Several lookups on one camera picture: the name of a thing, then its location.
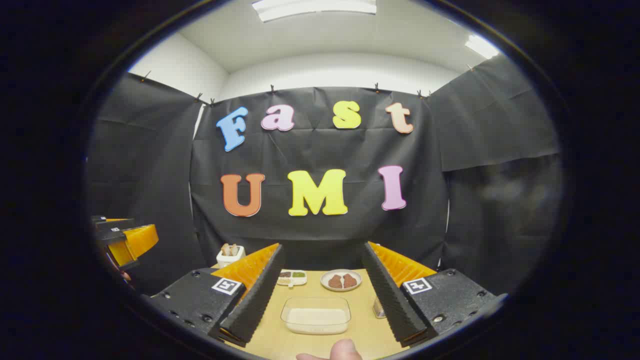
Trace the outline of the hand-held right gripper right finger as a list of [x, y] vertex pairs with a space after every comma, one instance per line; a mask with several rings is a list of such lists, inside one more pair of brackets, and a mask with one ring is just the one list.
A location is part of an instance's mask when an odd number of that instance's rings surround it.
[[507, 297], [493, 294], [457, 269], [434, 271], [373, 242], [364, 245], [361, 259], [391, 332], [403, 347], [487, 317]]

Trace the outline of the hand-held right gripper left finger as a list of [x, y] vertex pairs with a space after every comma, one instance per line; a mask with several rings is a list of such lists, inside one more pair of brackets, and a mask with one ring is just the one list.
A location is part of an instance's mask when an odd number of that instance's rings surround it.
[[246, 347], [268, 307], [285, 262], [275, 243], [224, 268], [197, 268], [142, 296], [170, 324], [206, 342]]

